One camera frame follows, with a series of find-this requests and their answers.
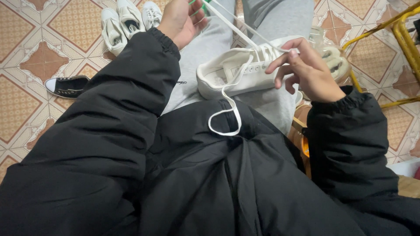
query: person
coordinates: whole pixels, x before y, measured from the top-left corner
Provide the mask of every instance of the person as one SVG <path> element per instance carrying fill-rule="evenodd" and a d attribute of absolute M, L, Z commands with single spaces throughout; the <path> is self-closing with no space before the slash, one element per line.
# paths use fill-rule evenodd
<path fill-rule="evenodd" d="M 260 21 L 258 30 L 273 30 L 265 21 L 274 10 L 304 2 L 255 1 L 244 0 L 244 10 Z M 300 55 L 283 54 L 266 73 L 280 67 L 275 89 L 293 94 L 299 84 L 313 100 L 303 130 L 312 180 L 299 168 L 297 148 L 242 102 L 236 136 L 207 125 L 226 100 L 188 101 L 161 115 L 178 79 L 186 79 L 179 50 L 207 22 L 205 31 L 217 31 L 218 21 L 202 10 L 189 17 L 200 7 L 199 0 L 170 2 L 160 26 L 135 34 L 27 157 L 8 168 L 0 235 L 419 235 L 420 200 L 399 196 L 398 176 L 385 166 L 387 123 L 378 103 L 338 87 L 303 38 L 283 46 Z M 212 125 L 236 129 L 229 113 Z"/>

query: white shoelace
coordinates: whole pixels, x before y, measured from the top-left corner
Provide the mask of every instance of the white shoelace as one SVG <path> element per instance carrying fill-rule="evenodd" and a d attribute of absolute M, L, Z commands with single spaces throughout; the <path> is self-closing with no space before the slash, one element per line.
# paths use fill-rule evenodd
<path fill-rule="evenodd" d="M 147 12 L 147 21 L 149 22 L 149 28 L 156 27 L 156 24 L 160 24 L 160 19 L 162 14 L 155 11 L 152 7 L 146 8 Z"/>
<path fill-rule="evenodd" d="M 219 5 L 222 9 L 224 9 L 229 15 L 233 16 L 234 19 L 240 21 L 234 14 L 230 13 L 226 8 L 224 8 L 217 0 L 212 0 L 215 4 Z M 202 1 L 203 4 L 206 5 L 206 7 L 208 9 L 210 9 L 217 17 L 219 17 L 225 24 L 227 24 L 233 31 L 235 31 L 241 38 L 243 38 L 249 45 L 251 45 L 253 47 L 253 49 L 255 50 L 255 54 L 257 57 L 258 61 L 260 60 L 259 57 L 259 52 L 262 53 L 263 56 L 263 61 L 266 60 L 274 60 L 276 58 L 278 58 L 282 53 L 284 52 L 289 52 L 290 50 L 284 50 L 281 48 L 276 48 L 274 47 L 270 41 L 268 41 L 267 39 L 265 39 L 262 35 L 260 35 L 258 32 L 256 32 L 252 27 L 250 27 L 249 25 L 243 23 L 245 25 L 245 27 L 251 31 L 253 34 L 258 35 L 259 37 L 261 37 L 268 45 L 269 47 L 264 47 L 264 46 L 258 46 L 256 45 L 250 38 L 248 38 L 241 30 L 239 30 L 238 28 L 236 28 L 231 22 L 228 21 L 228 19 L 226 19 L 222 14 L 220 14 L 220 12 L 218 12 L 214 7 L 212 7 L 209 3 L 207 3 L 206 1 Z M 239 114 L 238 108 L 236 106 L 236 103 L 233 99 L 231 99 L 226 93 L 225 93 L 225 88 L 228 88 L 230 86 L 236 86 L 239 84 L 239 82 L 241 81 L 241 78 L 238 79 L 239 76 L 241 76 L 245 70 L 247 69 L 247 67 L 249 66 L 249 64 L 251 64 L 252 60 L 254 59 L 254 56 L 251 54 L 249 56 L 249 60 L 244 63 L 240 69 L 238 70 L 238 72 L 236 73 L 236 75 L 234 76 L 233 81 L 236 81 L 236 83 L 234 84 L 228 84 L 223 86 L 222 88 L 222 96 L 229 102 L 229 104 L 231 105 L 231 109 L 228 110 L 222 110 L 219 112 L 214 113 L 213 115 L 210 116 L 209 120 L 208 120 L 208 125 L 209 125 L 209 129 L 219 135 L 223 135 L 223 136 L 235 136 L 237 134 L 239 134 L 239 131 L 241 129 L 242 126 L 242 120 L 241 120 L 241 116 Z M 233 132 L 228 132 L 228 133 L 222 133 L 222 132 L 218 132 L 216 130 L 213 129 L 213 127 L 211 126 L 211 120 L 213 117 L 220 115 L 222 113 L 226 113 L 226 112 L 231 112 L 233 111 L 235 114 L 235 118 L 236 121 L 238 122 L 238 129 L 233 131 Z"/>

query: black sneaker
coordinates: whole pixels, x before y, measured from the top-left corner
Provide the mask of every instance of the black sneaker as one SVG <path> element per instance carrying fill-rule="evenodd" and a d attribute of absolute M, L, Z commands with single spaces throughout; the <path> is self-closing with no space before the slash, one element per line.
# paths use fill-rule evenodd
<path fill-rule="evenodd" d="M 87 76 L 52 78 L 45 82 L 47 90 L 59 97 L 76 99 L 89 81 Z"/>

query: white canvas shoe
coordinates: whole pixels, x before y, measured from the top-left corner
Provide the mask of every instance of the white canvas shoe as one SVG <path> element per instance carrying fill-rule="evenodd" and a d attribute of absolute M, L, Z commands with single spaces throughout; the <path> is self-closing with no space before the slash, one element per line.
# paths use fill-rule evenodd
<path fill-rule="evenodd" d="M 142 18 L 146 30 L 158 27 L 162 21 L 162 12 L 154 2 L 145 2 L 143 5 Z"/>
<path fill-rule="evenodd" d="M 101 20 L 105 45 L 110 52 L 118 56 L 127 45 L 127 39 L 119 24 L 118 14 L 111 8 L 105 8 L 101 12 Z"/>
<path fill-rule="evenodd" d="M 217 0 L 212 0 L 215 4 L 226 10 Z M 210 116 L 208 125 L 209 129 L 217 134 L 224 136 L 234 136 L 239 133 L 242 121 L 239 115 L 236 103 L 230 96 L 238 95 L 245 92 L 256 91 L 261 89 L 268 89 L 274 87 L 274 78 L 277 74 L 276 69 L 272 74 L 265 74 L 265 69 L 268 65 L 289 50 L 281 49 L 281 46 L 291 39 L 300 38 L 301 36 L 289 36 L 285 38 L 276 39 L 273 41 L 266 40 L 253 28 L 244 24 L 247 29 L 258 36 L 260 36 L 267 43 L 256 45 L 250 38 L 236 28 L 223 15 L 221 15 L 214 7 L 206 1 L 203 1 L 207 9 L 211 10 L 217 17 L 225 22 L 233 31 L 235 31 L 241 38 L 243 38 L 251 49 L 247 48 L 233 48 L 223 53 L 222 55 L 212 59 L 211 61 L 201 64 L 197 68 L 197 83 L 198 91 L 206 99 L 221 99 L 225 98 L 231 105 L 231 109 L 219 111 Z M 231 14 L 236 20 L 239 20 L 235 15 Z M 211 126 L 213 117 L 231 112 L 235 114 L 238 122 L 238 129 L 233 132 L 223 133 L 214 130 Z"/>
<path fill-rule="evenodd" d="M 128 39 L 137 32 L 146 32 L 142 14 L 130 0 L 117 0 L 117 12 L 121 28 Z"/>

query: ceramic tile floor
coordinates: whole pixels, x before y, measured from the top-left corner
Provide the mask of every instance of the ceramic tile floor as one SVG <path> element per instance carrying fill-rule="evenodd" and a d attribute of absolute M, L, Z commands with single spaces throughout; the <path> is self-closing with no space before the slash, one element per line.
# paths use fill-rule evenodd
<path fill-rule="evenodd" d="M 168 1 L 155 0 L 162 10 Z M 416 1 L 315 0 L 313 24 L 326 29 L 326 40 L 343 45 Z M 141 0 L 134 3 L 141 9 Z M 48 94 L 43 83 L 58 76 L 92 77 L 113 59 L 100 36 L 100 12 L 115 5 L 114 0 L 0 0 L 0 182 L 6 168 L 21 161 L 73 102 Z M 236 14 L 243 17 L 240 0 Z M 234 35 L 232 47 L 243 46 Z M 347 54 L 362 87 L 379 102 L 420 92 L 389 30 L 361 40 Z M 420 103 L 384 113 L 388 162 L 420 157 Z"/>

